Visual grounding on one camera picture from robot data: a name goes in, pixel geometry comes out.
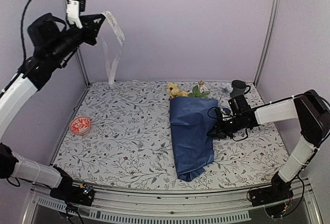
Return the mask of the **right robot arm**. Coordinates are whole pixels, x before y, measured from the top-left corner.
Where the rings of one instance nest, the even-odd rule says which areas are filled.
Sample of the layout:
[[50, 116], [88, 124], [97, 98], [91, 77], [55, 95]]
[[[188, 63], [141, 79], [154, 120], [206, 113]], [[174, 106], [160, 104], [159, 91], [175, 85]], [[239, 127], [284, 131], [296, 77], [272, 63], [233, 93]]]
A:
[[277, 101], [251, 107], [244, 95], [229, 100], [231, 116], [225, 118], [221, 109], [214, 108], [216, 122], [207, 136], [233, 139], [240, 130], [273, 123], [281, 136], [297, 138], [286, 162], [271, 178], [265, 195], [278, 201], [288, 195], [292, 181], [310, 164], [321, 145], [329, 138], [329, 101], [315, 90], [292, 95]]

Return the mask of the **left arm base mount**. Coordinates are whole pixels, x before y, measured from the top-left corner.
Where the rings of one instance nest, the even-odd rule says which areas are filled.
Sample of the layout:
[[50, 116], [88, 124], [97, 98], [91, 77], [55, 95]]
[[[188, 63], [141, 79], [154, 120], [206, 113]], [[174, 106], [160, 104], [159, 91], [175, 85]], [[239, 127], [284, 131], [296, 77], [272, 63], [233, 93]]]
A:
[[91, 186], [59, 186], [52, 188], [50, 196], [69, 203], [91, 206], [94, 200], [95, 191]]

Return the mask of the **blue wrapping paper sheet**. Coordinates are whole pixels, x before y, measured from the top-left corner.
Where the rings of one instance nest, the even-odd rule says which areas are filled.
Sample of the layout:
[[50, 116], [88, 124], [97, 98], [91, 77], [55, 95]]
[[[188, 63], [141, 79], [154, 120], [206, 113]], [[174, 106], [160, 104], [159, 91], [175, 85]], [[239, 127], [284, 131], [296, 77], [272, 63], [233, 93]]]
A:
[[213, 163], [213, 138], [207, 132], [216, 120], [208, 111], [218, 106], [214, 99], [175, 97], [170, 101], [170, 129], [178, 179], [191, 182]]

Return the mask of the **white fake flower stem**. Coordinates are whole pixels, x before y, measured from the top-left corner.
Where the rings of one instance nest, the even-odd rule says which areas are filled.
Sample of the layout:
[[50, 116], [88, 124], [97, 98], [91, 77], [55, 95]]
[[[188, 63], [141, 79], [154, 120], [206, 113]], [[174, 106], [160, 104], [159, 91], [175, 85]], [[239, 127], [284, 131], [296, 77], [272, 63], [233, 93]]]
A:
[[188, 96], [194, 98], [203, 98], [207, 99], [210, 94], [209, 89], [205, 86], [203, 81], [199, 81], [192, 90], [189, 91]]

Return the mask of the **pale blue fake flower stem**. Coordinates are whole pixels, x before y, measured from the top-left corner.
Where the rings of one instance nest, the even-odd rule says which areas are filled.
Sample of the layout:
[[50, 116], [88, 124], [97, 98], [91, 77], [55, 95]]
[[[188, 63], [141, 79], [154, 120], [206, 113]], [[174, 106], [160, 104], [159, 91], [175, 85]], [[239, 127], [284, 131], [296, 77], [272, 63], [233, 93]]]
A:
[[233, 88], [230, 83], [226, 83], [219, 90], [219, 105], [225, 104], [231, 97], [230, 94]]

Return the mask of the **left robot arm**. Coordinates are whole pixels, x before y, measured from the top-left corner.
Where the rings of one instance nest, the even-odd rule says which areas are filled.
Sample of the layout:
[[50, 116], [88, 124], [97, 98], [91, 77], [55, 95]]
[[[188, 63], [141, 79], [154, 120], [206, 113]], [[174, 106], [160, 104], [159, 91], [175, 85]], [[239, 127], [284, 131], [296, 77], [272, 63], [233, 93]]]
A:
[[[24, 104], [50, 80], [52, 73], [66, 67], [83, 43], [96, 45], [105, 14], [82, 15], [78, 24], [46, 13], [28, 27], [33, 56], [25, 60], [10, 83], [1, 91], [1, 134]], [[77, 195], [72, 178], [58, 167], [26, 159], [1, 144], [1, 178], [16, 178], [56, 189], [65, 200]]]

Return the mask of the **clear plastic wrap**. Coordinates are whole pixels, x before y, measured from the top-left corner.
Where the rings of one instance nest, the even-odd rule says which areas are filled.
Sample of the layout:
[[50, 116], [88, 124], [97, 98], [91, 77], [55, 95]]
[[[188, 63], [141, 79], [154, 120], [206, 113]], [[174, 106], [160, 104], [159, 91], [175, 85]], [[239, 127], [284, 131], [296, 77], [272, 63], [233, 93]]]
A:
[[110, 11], [104, 11], [105, 26], [101, 30], [101, 41], [105, 57], [105, 69], [108, 77], [108, 84], [115, 83], [116, 71], [125, 43], [125, 36], [117, 20]]

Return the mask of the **yellow fake flower stem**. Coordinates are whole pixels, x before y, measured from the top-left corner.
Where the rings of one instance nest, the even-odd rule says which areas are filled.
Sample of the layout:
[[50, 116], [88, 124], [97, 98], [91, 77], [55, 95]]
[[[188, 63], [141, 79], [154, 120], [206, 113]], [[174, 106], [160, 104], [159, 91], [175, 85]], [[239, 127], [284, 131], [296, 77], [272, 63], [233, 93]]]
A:
[[167, 92], [170, 94], [170, 99], [176, 97], [187, 97], [188, 93], [185, 91], [181, 91], [177, 84], [175, 83], [168, 83], [167, 84]]

